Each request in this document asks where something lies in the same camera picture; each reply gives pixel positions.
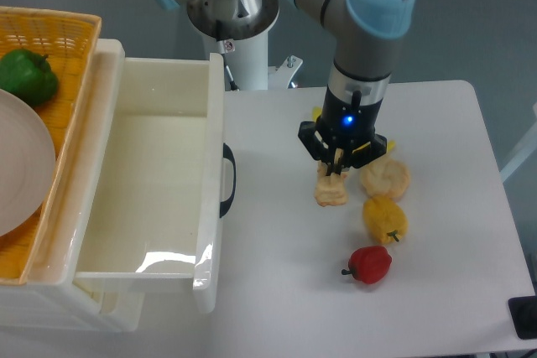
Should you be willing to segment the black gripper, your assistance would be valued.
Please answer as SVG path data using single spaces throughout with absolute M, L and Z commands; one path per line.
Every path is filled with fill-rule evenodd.
M 387 151 L 387 138 L 376 133 L 381 101 L 367 104 L 359 91 L 343 101 L 327 90 L 321 116 L 300 124 L 298 138 L 315 161 L 326 164 L 326 176 L 359 169 Z M 370 143 L 362 150 L 356 148 Z

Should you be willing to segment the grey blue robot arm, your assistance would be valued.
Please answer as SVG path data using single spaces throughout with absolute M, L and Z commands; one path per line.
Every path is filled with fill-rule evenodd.
M 279 16 L 279 0 L 156 0 L 185 6 L 207 52 L 223 58 L 229 89 L 269 83 L 265 40 Z M 298 136 L 323 175 L 341 174 L 387 151 L 375 121 L 411 25 L 415 0 L 288 0 L 336 40 L 321 114 L 300 124 Z

